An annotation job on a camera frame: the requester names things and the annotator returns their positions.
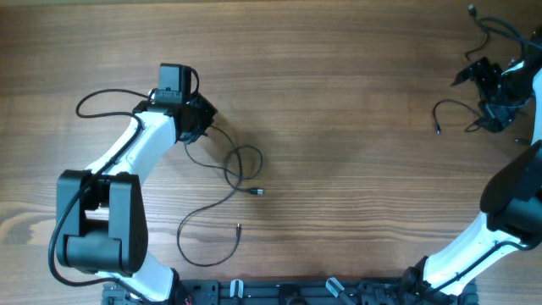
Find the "wood grain surface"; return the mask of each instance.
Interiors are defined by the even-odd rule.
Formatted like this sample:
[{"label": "wood grain surface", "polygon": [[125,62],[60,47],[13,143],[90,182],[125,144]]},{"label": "wood grain surface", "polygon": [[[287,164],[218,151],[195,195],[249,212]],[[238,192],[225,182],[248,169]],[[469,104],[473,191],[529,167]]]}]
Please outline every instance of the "wood grain surface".
[{"label": "wood grain surface", "polygon": [[[524,147],[530,115],[506,132],[462,129],[474,85],[450,87],[463,53],[484,35],[467,1],[227,2],[0,8],[0,303],[96,304],[101,287],[69,288],[47,267],[56,180],[114,143],[127,119],[79,119],[76,103],[103,88],[147,92],[160,63],[188,64],[219,110],[216,125],[259,147],[262,174],[194,217],[181,242],[212,262],[243,234],[235,256],[196,268],[175,246],[178,222],[228,191],[220,172],[177,145],[143,186],[150,251],[182,279],[286,280],[399,276],[442,249],[476,217],[490,177]],[[526,36],[540,1],[476,3]],[[496,37],[482,54],[506,66],[518,46]],[[139,99],[97,97],[87,113],[130,110]],[[190,146],[204,163],[228,150],[209,131]],[[254,156],[246,155],[251,167]],[[513,253],[479,276],[482,304],[542,299],[542,253]],[[62,269],[70,278],[89,276]]]}]

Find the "black cable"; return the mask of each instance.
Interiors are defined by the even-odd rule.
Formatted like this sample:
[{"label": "black cable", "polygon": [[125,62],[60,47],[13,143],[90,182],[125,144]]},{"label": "black cable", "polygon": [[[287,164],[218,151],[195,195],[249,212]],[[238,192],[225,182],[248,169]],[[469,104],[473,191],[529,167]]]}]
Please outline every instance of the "black cable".
[{"label": "black cable", "polygon": [[479,19],[479,20],[475,20],[476,24],[480,27],[480,29],[482,31],[485,31],[485,32],[488,32],[489,33],[489,28],[492,28],[491,26],[489,25],[483,25],[483,23],[488,23],[488,22],[493,22],[493,23],[496,23],[497,25],[501,25],[503,27],[505,27],[507,30],[510,31],[510,33],[512,33],[513,36],[515,36],[519,42],[519,46],[520,46],[520,52],[521,52],[521,56],[518,60],[518,62],[522,61],[524,58],[525,58],[525,42],[523,42],[523,38],[522,38],[522,35],[521,33],[519,32],[519,30],[516,29],[516,27],[514,27],[513,25],[509,24],[508,22],[504,21],[503,19],[499,19],[499,18],[496,18],[496,17],[484,17],[482,19]]},{"label": "black cable", "polygon": [[469,272],[473,271],[473,269],[476,268],[478,265],[480,265],[485,259],[490,257],[491,254],[495,253],[496,251],[498,251],[499,249],[501,249],[504,246],[512,246],[512,247],[515,247],[519,251],[529,251],[529,250],[532,250],[534,248],[534,247],[531,247],[531,246],[520,246],[517,243],[512,242],[512,241],[498,242],[489,251],[487,251],[484,255],[482,255],[479,259],[474,261],[474,263],[471,263],[471,265],[468,266],[466,269],[464,269],[461,273],[456,274],[456,276],[454,276],[453,278],[446,281],[446,283],[436,287],[435,289],[431,290],[430,292],[420,295],[420,298],[417,301],[411,303],[410,305],[419,304],[419,303],[423,302],[424,298],[433,296],[435,293],[445,289],[447,286],[449,286],[449,285],[455,283],[456,281],[460,280],[463,276],[465,276]]},{"label": "black cable", "polygon": [[147,97],[147,103],[151,103],[152,95],[158,90],[158,88],[152,88],[152,90],[149,92],[149,96]]},{"label": "black cable", "polygon": [[475,47],[474,49],[465,52],[465,58],[467,59],[467,61],[468,61],[469,63],[472,62],[470,55],[471,55],[472,53],[476,53],[476,52],[478,52],[478,51],[484,49],[484,48],[488,45],[489,40],[491,39],[491,35],[489,34],[488,31],[486,31],[486,30],[482,30],[482,31],[484,31],[484,33],[485,33],[485,40],[484,40],[484,42],[483,42],[479,47]]},{"label": "black cable", "polygon": [[[177,228],[177,248],[179,249],[179,253],[180,255],[185,259],[186,262],[194,265],[194,266],[197,266],[197,267],[212,267],[212,266],[216,266],[216,265],[219,265],[223,262],[225,262],[226,260],[228,260],[229,258],[231,258],[234,253],[235,253],[235,250],[237,250],[237,247],[239,246],[239,241],[241,239],[241,224],[237,224],[237,227],[235,228],[235,245],[234,245],[234,248],[233,250],[230,252],[230,254],[228,256],[226,256],[225,258],[219,260],[218,262],[216,263],[194,263],[192,262],[186,255],[185,253],[183,252],[181,246],[180,246],[180,232],[182,230],[182,227],[184,226],[184,224],[186,223],[186,221],[191,217],[193,216],[194,214],[197,214],[201,211],[204,211],[206,209],[209,209],[209,208],[213,208],[213,207],[216,207],[218,206],[219,204],[221,203],[224,203],[226,202],[228,199],[232,198],[236,192],[238,191],[246,191],[246,192],[249,192],[251,194],[254,194],[254,195],[262,195],[262,193],[259,193],[259,192],[254,192],[254,190],[259,190],[259,189],[255,189],[255,188],[252,188],[252,189],[244,189],[244,188],[240,188],[240,185],[241,185],[241,182],[243,180],[250,180],[250,179],[253,179],[255,178],[259,173],[260,171],[262,170],[263,168],[263,155],[262,155],[262,152],[255,148],[254,146],[250,146],[250,145],[244,145],[244,146],[236,146],[236,144],[234,143],[234,141],[231,139],[230,136],[228,136],[228,134],[219,129],[218,127],[216,126],[211,126],[211,128],[214,128],[215,130],[218,130],[219,132],[221,132],[227,139],[228,141],[230,142],[231,146],[233,147],[231,151],[228,152],[228,154],[226,155],[226,158],[224,160],[224,166],[215,166],[215,165],[208,165],[208,164],[202,164],[202,163],[199,163],[197,162],[189,153],[188,153],[188,148],[186,147],[185,145],[185,151],[186,151],[186,155],[188,156],[188,158],[190,158],[190,160],[192,160],[192,162],[194,162],[195,164],[198,164],[198,165],[201,165],[203,167],[206,167],[206,168],[210,168],[210,169],[221,169],[223,170],[224,172],[224,178],[226,179],[226,181],[228,181],[228,184],[231,186],[232,190],[231,192],[226,196],[224,197],[222,200],[216,202],[216,203],[213,203],[213,204],[209,204],[205,207],[202,207],[202,208],[197,208],[195,210],[193,210],[192,212],[188,213],[179,223],[179,227]],[[250,148],[250,149],[253,149],[255,150],[259,156],[260,156],[260,166],[258,167],[257,171],[254,173],[254,175],[251,175],[251,176],[248,176],[248,177],[245,177],[243,175],[243,164],[242,164],[242,161],[241,161],[241,155],[239,154],[239,151],[241,149],[245,149],[245,148]],[[231,156],[232,155],[235,155],[237,157],[237,163],[239,164],[239,174],[236,174],[234,173],[233,171],[229,170],[228,169],[228,163],[230,162],[230,159],[231,159]],[[233,175],[234,177],[237,178],[237,182],[235,184],[232,184],[231,181],[229,180],[228,178],[228,174],[230,175]]]},{"label": "black cable", "polygon": [[129,116],[137,122],[137,128],[134,132],[134,135],[96,172],[94,173],[91,178],[83,184],[83,186],[74,194],[74,196],[71,198],[71,200],[68,202],[68,205],[66,206],[66,209],[62,212],[60,215],[60,218],[58,219],[57,225],[54,228],[53,235],[51,236],[51,240],[49,242],[49,250],[48,250],[48,262],[49,262],[49,270],[51,271],[51,274],[55,279],[57,279],[59,282],[72,287],[82,287],[82,286],[90,286],[105,282],[114,282],[115,284],[122,286],[130,293],[138,296],[141,300],[144,302],[150,302],[148,299],[146,299],[141,293],[137,292],[135,289],[131,288],[130,286],[126,285],[122,281],[120,281],[117,278],[109,277],[109,278],[101,278],[96,280],[88,280],[88,281],[82,281],[82,282],[74,282],[71,280],[65,279],[57,270],[57,267],[55,265],[54,260],[54,249],[57,245],[57,239],[58,235],[60,234],[60,231],[62,229],[62,226],[64,225],[64,221],[68,217],[69,212],[74,207],[75,203],[81,199],[83,194],[86,192],[86,190],[94,183],[100,175],[106,171],[111,165],[113,165],[117,159],[124,153],[124,151],[136,140],[136,138],[139,136],[141,130],[143,129],[143,122],[141,119],[137,116],[135,116],[133,113],[129,112],[109,112],[104,114],[82,114],[80,112],[80,107],[83,105],[83,103],[88,100],[91,97],[94,97],[98,94],[107,93],[107,92],[122,92],[122,93],[129,93],[136,95],[138,97],[144,97],[147,98],[147,95],[141,94],[139,92],[125,90],[125,89],[105,89],[100,91],[95,91],[86,97],[83,97],[77,104],[77,107],[75,108],[75,114],[77,114],[78,117],[82,119],[94,119],[94,118],[103,118],[103,117],[109,117],[109,116]]},{"label": "black cable", "polygon": [[[442,132],[442,129],[440,128],[440,124],[439,124],[439,121],[437,120],[437,107],[439,107],[439,105],[441,105],[442,103],[454,103],[456,105],[460,105],[460,106],[463,106],[464,108],[468,109],[468,111],[472,112],[473,114],[475,114],[476,116],[478,116],[480,119],[483,118],[482,114],[480,114],[478,111],[476,111],[474,108],[468,106],[467,104],[463,103],[463,102],[459,102],[459,101],[456,101],[454,99],[449,99],[449,98],[445,98],[443,100],[440,100],[438,101],[434,106],[433,106],[433,121],[434,121],[434,131],[437,133],[437,135],[440,135],[440,133]],[[471,129],[471,127],[473,127],[473,125],[475,125],[475,122],[470,124],[469,126],[467,126],[467,128],[465,128],[465,132],[474,132],[474,131],[477,131],[479,130],[479,127],[476,128],[476,129]]]},{"label": "black cable", "polygon": [[506,33],[504,32],[503,30],[497,30],[496,28],[492,27],[492,26],[488,26],[488,25],[483,25],[481,23],[478,22],[478,26],[482,29],[482,30],[486,30],[486,31],[490,31],[490,32],[493,32],[493,33],[496,33],[496,34],[499,34],[501,36],[504,36],[506,38],[509,38],[509,39],[512,39],[513,41],[515,42],[519,42],[519,43],[523,43],[523,44],[528,44],[530,46],[533,46],[533,47],[536,47],[538,48],[539,50],[542,50],[542,46],[539,46],[538,44],[534,43],[534,42],[531,42],[525,38],[523,38],[522,36],[518,37],[518,36],[514,36],[514,35],[511,35],[510,33]]}]

